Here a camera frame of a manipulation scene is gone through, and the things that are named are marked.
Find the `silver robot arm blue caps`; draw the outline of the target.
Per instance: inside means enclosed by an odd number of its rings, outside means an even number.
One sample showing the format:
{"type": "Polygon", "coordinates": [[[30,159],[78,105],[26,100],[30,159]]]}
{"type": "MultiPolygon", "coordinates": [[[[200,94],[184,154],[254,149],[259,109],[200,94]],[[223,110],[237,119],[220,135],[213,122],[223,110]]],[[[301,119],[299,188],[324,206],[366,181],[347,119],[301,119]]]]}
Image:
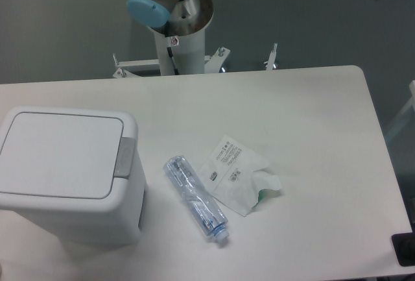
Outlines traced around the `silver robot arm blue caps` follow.
{"type": "Polygon", "coordinates": [[[213,18],[212,0],[127,0],[126,5],[134,20],[164,37],[197,33],[213,18]]]}

